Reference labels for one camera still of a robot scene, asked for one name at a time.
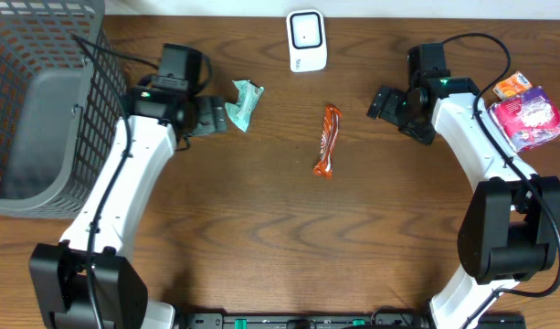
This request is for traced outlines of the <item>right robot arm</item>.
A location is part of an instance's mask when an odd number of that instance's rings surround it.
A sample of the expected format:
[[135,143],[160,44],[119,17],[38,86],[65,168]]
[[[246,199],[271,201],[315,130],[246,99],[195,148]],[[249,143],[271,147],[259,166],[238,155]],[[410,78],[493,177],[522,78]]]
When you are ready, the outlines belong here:
[[383,86],[367,112],[430,145],[443,137],[473,195],[462,220],[460,265],[428,302],[431,328],[476,328],[504,294],[543,298],[560,285],[560,180],[540,176],[502,139],[470,78],[451,75],[442,43],[407,52],[408,87]]

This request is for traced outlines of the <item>pink purple snack bag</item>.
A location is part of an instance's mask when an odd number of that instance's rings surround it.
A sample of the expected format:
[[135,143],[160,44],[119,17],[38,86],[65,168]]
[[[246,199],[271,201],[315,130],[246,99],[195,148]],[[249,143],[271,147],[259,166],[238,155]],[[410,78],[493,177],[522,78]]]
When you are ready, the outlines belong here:
[[516,153],[550,142],[560,135],[560,111],[542,87],[494,103],[490,115]]

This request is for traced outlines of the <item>red brown snack packet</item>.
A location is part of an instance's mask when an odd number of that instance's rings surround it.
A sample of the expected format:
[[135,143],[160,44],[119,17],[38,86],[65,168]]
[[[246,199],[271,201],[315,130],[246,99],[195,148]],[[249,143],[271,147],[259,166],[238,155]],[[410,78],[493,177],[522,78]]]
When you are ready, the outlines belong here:
[[342,113],[332,104],[324,107],[322,138],[318,162],[313,168],[315,175],[331,178],[333,176],[333,151],[340,131]]

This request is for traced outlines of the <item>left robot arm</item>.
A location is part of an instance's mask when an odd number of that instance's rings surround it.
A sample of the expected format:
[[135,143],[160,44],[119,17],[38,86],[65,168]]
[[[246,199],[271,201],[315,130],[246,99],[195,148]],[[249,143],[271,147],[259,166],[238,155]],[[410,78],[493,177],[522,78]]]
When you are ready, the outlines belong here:
[[55,244],[39,243],[29,272],[47,328],[176,328],[179,312],[153,301],[131,263],[136,232],[165,165],[197,135],[227,129],[224,101],[205,96],[209,57],[164,44],[152,76],[116,91],[111,150],[75,220]]

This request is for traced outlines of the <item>orange tissue pack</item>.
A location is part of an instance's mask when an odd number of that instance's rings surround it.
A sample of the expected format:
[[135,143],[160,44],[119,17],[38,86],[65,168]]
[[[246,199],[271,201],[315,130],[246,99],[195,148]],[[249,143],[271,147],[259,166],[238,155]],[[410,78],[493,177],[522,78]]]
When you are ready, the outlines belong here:
[[530,90],[533,86],[521,71],[516,71],[509,78],[497,82],[492,91],[504,101]]

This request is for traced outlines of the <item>teal green snack packet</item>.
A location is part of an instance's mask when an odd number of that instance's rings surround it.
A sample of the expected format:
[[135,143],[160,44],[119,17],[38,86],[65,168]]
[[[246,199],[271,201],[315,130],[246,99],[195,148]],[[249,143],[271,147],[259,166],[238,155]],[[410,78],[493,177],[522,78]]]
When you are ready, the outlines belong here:
[[238,99],[236,103],[226,102],[225,110],[227,117],[245,133],[250,124],[251,114],[255,111],[265,88],[257,86],[251,80],[233,80],[233,84],[238,90]]

